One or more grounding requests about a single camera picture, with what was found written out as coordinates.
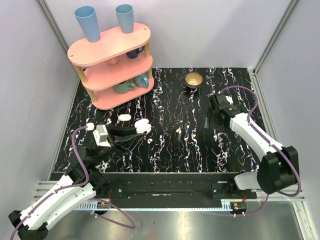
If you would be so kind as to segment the white earbud charging case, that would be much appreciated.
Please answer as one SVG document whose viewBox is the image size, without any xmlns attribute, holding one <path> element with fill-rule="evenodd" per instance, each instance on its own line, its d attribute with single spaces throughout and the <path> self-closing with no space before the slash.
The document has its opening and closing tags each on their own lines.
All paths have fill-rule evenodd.
<svg viewBox="0 0 320 240">
<path fill-rule="evenodd" d="M 152 129 L 150 121 L 147 118 L 140 119 L 134 123 L 134 127 L 136 128 L 136 133 L 149 133 Z"/>
</svg>

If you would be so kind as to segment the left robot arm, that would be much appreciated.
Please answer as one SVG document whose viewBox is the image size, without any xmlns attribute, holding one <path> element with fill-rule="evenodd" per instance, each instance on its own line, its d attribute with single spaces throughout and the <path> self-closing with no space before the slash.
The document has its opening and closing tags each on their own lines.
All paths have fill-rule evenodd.
<svg viewBox="0 0 320 240">
<path fill-rule="evenodd" d="M 75 160 L 40 199 L 25 210 L 14 210 L 9 214 L 8 218 L 14 226 L 10 238 L 18 235 L 21 240 L 43 240 L 49 230 L 77 206 L 91 199 L 101 201 L 107 197 L 110 193 L 109 181 L 97 165 L 114 149 L 124 154 L 130 153 L 151 128 L 147 119 L 140 119 L 133 127 L 89 122 L 75 129 L 71 137 Z M 93 132 L 95 148 L 79 149 L 76 146 L 76 134 L 82 130 Z"/>
</svg>

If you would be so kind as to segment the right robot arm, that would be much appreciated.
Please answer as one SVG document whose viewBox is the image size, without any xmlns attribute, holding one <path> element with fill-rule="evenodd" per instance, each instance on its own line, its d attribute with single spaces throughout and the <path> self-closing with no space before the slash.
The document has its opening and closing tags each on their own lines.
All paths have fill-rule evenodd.
<svg viewBox="0 0 320 240">
<path fill-rule="evenodd" d="M 239 198 L 245 190 L 262 190 L 266 194 L 297 185 L 299 156 L 293 146 L 285 147 L 272 139 L 242 106 L 234 105 L 224 93 L 212 95 L 205 118 L 205 128 L 238 134 L 258 157 L 258 170 L 238 173 L 227 185 L 228 195 Z"/>
</svg>

